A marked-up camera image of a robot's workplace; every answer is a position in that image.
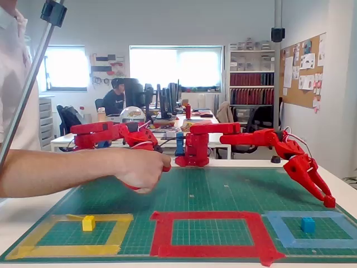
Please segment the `person's right hand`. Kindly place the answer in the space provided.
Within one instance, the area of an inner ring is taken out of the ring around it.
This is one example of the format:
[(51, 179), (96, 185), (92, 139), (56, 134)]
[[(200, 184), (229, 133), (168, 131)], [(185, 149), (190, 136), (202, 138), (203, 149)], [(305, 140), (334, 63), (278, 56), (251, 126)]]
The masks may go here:
[(136, 193), (151, 192), (163, 170), (171, 167), (171, 158), (159, 152), (121, 148), (113, 148), (111, 152), (116, 161), (113, 174)]

